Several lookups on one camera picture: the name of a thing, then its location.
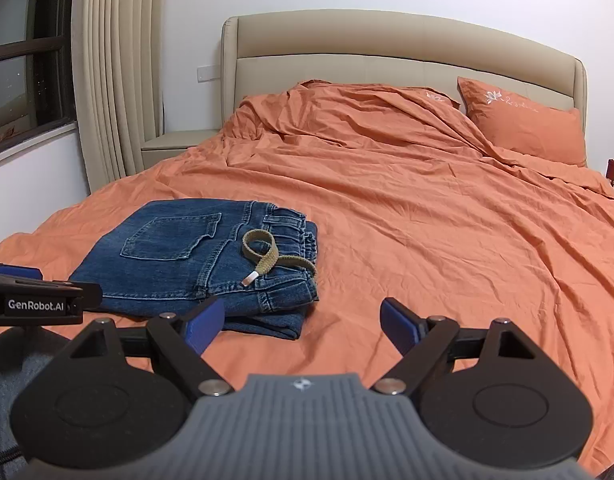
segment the embroidered flower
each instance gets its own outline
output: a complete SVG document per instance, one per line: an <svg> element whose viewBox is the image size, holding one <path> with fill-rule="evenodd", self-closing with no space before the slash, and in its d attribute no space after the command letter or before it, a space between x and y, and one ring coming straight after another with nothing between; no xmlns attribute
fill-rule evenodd
<svg viewBox="0 0 614 480"><path fill-rule="evenodd" d="M492 101L497 101L497 97L502 96L503 94L495 90L493 92L487 92L487 95L485 95L485 97L487 98L487 104L491 104Z"/></svg>

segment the jeans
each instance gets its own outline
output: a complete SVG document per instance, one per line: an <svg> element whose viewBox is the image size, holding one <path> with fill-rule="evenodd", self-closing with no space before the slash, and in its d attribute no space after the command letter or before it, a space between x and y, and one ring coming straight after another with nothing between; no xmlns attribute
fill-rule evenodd
<svg viewBox="0 0 614 480"><path fill-rule="evenodd" d="M129 316L183 314L208 296L225 296L225 330L296 339L318 300L314 278L276 266L243 286L255 267L241 251L250 229L271 232L280 254L315 263L317 229L304 214L271 203L187 198L140 208L94 245L70 279L99 283L102 310ZM265 253L266 245L251 248Z"/></svg>

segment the curtain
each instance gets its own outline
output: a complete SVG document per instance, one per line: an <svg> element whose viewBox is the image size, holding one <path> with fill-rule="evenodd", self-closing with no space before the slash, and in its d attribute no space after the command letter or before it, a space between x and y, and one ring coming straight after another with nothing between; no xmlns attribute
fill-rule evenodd
<svg viewBox="0 0 614 480"><path fill-rule="evenodd" d="M143 171L162 134L161 0L72 0L72 71L92 192Z"/></svg>

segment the upholstered headboard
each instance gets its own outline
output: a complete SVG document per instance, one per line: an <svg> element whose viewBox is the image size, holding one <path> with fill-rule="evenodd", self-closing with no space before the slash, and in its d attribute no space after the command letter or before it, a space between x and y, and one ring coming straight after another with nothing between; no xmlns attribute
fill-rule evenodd
<svg viewBox="0 0 614 480"><path fill-rule="evenodd" d="M586 118L586 73L575 57L471 23L381 10L322 9L229 18L222 42L223 122L246 95L302 80L428 86L462 98L464 76Z"/></svg>

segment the pillowcase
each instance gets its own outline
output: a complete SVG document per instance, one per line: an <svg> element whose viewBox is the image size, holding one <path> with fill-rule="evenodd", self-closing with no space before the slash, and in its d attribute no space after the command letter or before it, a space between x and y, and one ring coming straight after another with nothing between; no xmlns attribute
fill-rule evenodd
<svg viewBox="0 0 614 480"><path fill-rule="evenodd" d="M580 111L541 105L474 79L458 78L467 117L495 146L572 166L586 166Z"/></svg>

